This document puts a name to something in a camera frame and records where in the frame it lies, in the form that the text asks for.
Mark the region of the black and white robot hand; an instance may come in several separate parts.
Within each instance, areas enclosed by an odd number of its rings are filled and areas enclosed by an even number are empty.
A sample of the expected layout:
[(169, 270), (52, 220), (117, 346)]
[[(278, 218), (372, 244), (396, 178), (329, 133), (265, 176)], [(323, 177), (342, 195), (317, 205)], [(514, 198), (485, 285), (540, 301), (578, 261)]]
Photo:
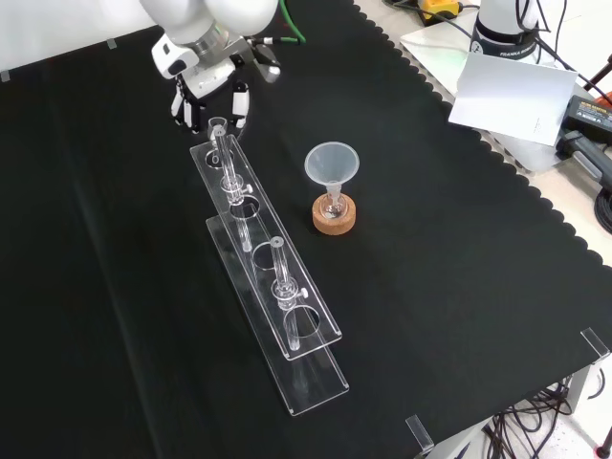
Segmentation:
[(171, 117), (176, 124), (186, 126), (194, 134), (199, 133), (208, 99), (228, 85), (232, 90), (229, 123), (236, 131), (242, 131), (247, 124), (251, 95), (240, 72), (252, 64), (267, 82), (275, 82), (281, 74), (281, 64), (273, 46), (296, 42), (287, 37), (233, 36), (217, 53), (206, 50), (198, 64), (174, 77), (176, 92), (170, 105)]

